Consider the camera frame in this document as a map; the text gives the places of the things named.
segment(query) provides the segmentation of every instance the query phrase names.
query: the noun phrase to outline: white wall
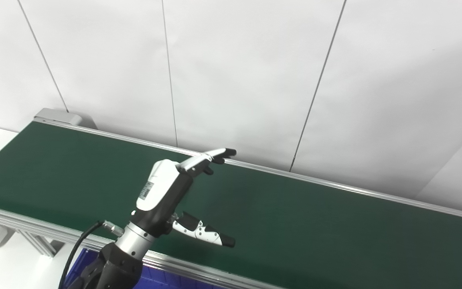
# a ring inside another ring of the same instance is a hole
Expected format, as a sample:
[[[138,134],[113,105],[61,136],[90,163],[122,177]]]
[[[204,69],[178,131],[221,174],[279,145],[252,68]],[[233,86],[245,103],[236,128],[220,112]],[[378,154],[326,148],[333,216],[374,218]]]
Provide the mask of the white wall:
[[[1,128],[68,109],[462,209],[460,0],[20,3],[0,0]]]

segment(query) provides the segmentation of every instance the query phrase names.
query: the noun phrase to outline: white floor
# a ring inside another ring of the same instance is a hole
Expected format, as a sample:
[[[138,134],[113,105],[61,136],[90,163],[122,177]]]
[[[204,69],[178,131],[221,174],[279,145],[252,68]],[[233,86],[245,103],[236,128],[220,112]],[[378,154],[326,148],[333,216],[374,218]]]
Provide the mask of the white floor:
[[[16,134],[0,129],[0,150]],[[13,234],[0,246],[0,289],[57,288],[71,249],[72,245],[66,244],[49,258],[40,255],[20,234]]]

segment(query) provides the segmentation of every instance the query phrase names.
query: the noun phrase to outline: barcode label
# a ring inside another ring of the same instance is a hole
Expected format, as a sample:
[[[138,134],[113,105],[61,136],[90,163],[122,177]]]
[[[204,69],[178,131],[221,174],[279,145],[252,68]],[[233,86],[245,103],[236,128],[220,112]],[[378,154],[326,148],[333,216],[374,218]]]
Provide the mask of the barcode label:
[[[140,199],[145,199],[145,197],[147,197],[147,194],[149,194],[150,190],[152,189],[153,185],[154,185],[154,183],[151,183],[150,181],[148,181],[144,185],[144,188],[141,190],[139,198]]]

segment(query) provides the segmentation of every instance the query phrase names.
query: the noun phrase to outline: black fingertip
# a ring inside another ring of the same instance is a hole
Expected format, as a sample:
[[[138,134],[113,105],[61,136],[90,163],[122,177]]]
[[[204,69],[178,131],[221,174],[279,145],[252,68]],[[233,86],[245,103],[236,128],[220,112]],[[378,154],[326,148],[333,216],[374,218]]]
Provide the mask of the black fingertip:
[[[220,234],[220,241],[222,242],[222,246],[233,248],[235,247],[235,238],[230,237],[228,235]]]
[[[236,155],[236,150],[226,148],[225,155],[226,155],[226,157],[234,156],[234,155]]]
[[[224,159],[221,158],[221,157],[217,157],[217,158],[214,158],[212,162],[216,163],[218,165],[223,165],[224,164]]]

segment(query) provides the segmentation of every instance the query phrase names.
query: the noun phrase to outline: cable connector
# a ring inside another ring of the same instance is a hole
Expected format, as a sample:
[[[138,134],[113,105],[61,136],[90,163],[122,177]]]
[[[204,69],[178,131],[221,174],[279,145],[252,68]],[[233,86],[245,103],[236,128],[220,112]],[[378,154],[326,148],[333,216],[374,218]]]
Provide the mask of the cable connector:
[[[120,237],[124,234],[124,229],[115,225],[110,221],[104,221],[103,228],[105,228],[108,232],[114,234],[117,237]]]

